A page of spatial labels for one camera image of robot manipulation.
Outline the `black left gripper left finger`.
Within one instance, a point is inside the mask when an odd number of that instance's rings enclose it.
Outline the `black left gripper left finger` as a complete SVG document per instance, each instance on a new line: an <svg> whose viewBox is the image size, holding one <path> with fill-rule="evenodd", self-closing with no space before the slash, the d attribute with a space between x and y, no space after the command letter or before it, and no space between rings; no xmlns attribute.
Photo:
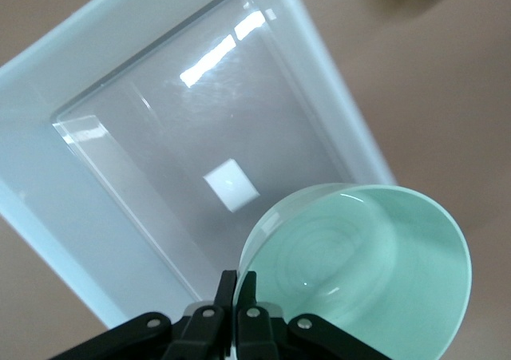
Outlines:
<svg viewBox="0 0 511 360"><path fill-rule="evenodd" d="M54 358L224 359L236 283L236 271L224 271L214 300L190 305L178 322L160 312L144 313Z"/></svg>

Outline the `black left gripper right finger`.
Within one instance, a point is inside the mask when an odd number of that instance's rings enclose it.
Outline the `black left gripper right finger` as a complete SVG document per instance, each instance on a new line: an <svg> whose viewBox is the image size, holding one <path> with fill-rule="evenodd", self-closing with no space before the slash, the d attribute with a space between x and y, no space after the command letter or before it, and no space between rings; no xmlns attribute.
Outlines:
<svg viewBox="0 0 511 360"><path fill-rule="evenodd" d="M285 321L279 307L256 301L257 274L240 284L234 323L238 359L383 359L384 354L314 314Z"/></svg>

